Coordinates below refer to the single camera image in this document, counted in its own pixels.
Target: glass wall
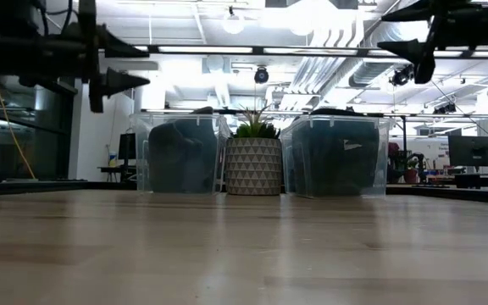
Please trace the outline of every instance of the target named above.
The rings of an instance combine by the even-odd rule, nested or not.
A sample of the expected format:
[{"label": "glass wall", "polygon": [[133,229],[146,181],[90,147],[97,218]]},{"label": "glass wall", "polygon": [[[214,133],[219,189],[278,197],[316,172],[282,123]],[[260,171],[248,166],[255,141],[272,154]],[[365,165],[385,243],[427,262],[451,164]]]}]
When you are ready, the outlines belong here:
[{"label": "glass wall", "polygon": [[13,76],[0,78],[0,92],[0,176],[66,179],[73,95],[22,86]]}]

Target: plastic storage bin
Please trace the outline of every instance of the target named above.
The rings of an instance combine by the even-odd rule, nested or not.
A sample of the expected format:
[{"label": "plastic storage bin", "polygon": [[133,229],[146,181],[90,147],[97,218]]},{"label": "plastic storage bin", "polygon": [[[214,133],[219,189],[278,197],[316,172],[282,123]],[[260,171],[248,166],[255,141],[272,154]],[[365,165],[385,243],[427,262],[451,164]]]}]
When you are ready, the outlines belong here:
[{"label": "plastic storage bin", "polygon": [[230,135],[216,114],[133,114],[139,191],[221,190],[223,151]]},{"label": "plastic storage bin", "polygon": [[303,197],[385,195],[391,120],[302,116],[281,133],[286,191]]}]

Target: wooden table surface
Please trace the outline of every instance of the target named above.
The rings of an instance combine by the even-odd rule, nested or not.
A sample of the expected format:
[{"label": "wooden table surface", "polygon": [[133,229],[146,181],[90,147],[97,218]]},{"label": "wooden table surface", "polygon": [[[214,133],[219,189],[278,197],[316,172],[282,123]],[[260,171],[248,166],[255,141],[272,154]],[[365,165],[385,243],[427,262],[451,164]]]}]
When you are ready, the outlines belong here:
[{"label": "wooden table surface", "polygon": [[488,204],[0,197],[0,304],[488,305]]}]

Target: dark fabric in bin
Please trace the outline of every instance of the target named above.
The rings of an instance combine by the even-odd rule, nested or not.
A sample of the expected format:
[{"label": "dark fabric in bin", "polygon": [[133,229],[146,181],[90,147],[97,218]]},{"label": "dark fabric in bin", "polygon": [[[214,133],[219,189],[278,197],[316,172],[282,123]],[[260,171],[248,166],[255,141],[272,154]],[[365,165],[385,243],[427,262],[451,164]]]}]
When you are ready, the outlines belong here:
[{"label": "dark fabric in bin", "polygon": [[292,141],[297,194],[354,196],[373,186],[380,141],[373,122],[336,120],[330,127],[329,121],[315,120],[313,128],[308,122],[297,127]]},{"label": "dark fabric in bin", "polygon": [[[194,114],[211,114],[199,109]],[[209,193],[214,183],[217,138],[211,119],[177,119],[152,128],[148,137],[152,191]]]}]

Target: cable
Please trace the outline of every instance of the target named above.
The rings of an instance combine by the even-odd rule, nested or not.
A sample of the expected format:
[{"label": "cable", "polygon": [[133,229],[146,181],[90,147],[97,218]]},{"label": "cable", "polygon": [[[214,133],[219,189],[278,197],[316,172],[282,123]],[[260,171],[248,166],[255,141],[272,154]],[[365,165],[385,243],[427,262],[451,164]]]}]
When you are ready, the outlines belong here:
[{"label": "cable", "polygon": [[112,144],[112,138],[114,136],[114,121],[116,120],[116,108],[118,107],[118,104],[116,103],[116,100],[114,100],[114,111],[112,113],[112,126],[110,127],[110,140],[105,147],[107,148],[107,159],[110,159],[110,145]]},{"label": "cable", "polygon": [[10,134],[13,137],[14,144],[16,145],[16,148],[18,148],[18,152],[22,157],[22,160],[24,160],[25,166],[27,167],[27,170],[30,172],[31,178],[36,179],[35,174],[33,174],[33,170],[31,170],[30,163],[27,162],[27,159],[25,158],[24,153],[22,152],[22,148],[20,147],[20,144],[18,143],[18,140],[14,135],[13,126],[11,126],[10,120],[8,119],[7,109],[5,108],[5,103],[3,102],[3,98],[1,97],[1,92],[0,92],[0,103],[1,103],[1,107],[3,108],[3,114],[5,114],[5,119],[7,120],[8,129],[10,130]]},{"label": "cable", "polygon": [[[78,12],[74,9],[71,9],[71,11],[76,15],[78,16]],[[59,11],[55,11],[55,12],[47,12],[47,15],[48,16],[57,16],[57,15],[60,15],[60,14],[65,14],[69,12],[69,9],[62,9],[62,10],[59,10]]]},{"label": "cable", "polygon": [[69,0],[69,4],[67,5],[67,15],[65,16],[64,26],[61,28],[62,32],[65,31],[71,21],[71,13],[73,13],[73,0]]},{"label": "cable", "polygon": [[453,103],[453,105],[455,105],[455,107],[458,109],[458,111],[462,112],[470,121],[472,121],[479,129],[481,129],[483,132],[485,132],[487,135],[488,135],[488,131],[485,130],[483,127],[481,127],[474,119],[472,119],[469,115],[465,114],[464,111],[459,107],[457,106],[457,104],[447,96],[446,93],[444,93],[444,91],[442,89],[440,89],[440,87],[432,80],[431,81],[432,84],[436,87],[436,89],[438,89],[438,91],[441,92],[441,94],[450,102],[450,103]]},{"label": "cable", "polygon": [[39,12],[41,13],[42,27],[43,27],[43,30],[44,30],[44,36],[48,36],[48,18],[47,18],[47,11],[46,11],[46,9],[39,9]]}]

